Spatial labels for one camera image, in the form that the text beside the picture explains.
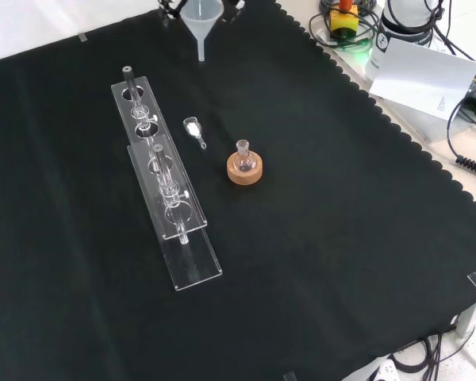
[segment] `power plug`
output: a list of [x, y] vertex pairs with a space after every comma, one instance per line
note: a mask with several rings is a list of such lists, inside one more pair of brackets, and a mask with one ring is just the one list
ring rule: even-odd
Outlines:
[[374, 381], [400, 381], [397, 369], [392, 360], [386, 360], [381, 364]]

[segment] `white paper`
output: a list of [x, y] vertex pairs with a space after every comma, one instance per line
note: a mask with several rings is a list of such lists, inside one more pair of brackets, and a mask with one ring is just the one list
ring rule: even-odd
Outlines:
[[370, 92], [447, 121], [475, 74], [474, 61], [391, 39]]

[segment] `small flask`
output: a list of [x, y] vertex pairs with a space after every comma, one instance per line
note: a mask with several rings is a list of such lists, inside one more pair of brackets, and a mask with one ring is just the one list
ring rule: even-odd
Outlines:
[[256, 183], [263, 175], [263, 160], [257, 153], [248, 150], [248, 141], [236, 143], [238, 152], [233, 153], [227, 162], [228, 177], [238, 185]]
[[236, 148], [238, 148], [238, 152], [234, 159], [235, 169], [240, 172], [248, 172], [254, 169], [257, 163], [254, 154], [248, 150], [248, 141], [238, 140]]

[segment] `acrylic test tube rack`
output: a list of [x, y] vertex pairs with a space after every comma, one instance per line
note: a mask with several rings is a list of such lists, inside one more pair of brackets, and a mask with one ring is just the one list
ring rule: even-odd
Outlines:
[[222, 274], [205, 232], [208, 222], [146, 77], [111, 86], [129, 136], [140, 182], [167, 268], [177, 291]]

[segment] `black tablecloth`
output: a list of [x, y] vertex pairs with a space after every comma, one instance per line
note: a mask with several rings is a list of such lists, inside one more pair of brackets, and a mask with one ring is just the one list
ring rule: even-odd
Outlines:
[[[87, 36], [0, 61], [0, 381], [339, 380], [476, 301], [472, 197], [271, 0], [218, 25], [202, 66], [154, 13]], [[125, 65], [224, 271], [187, 291], [126, 151]], [[239, 139], [265, 163], [252, 187], [226, 176]]]

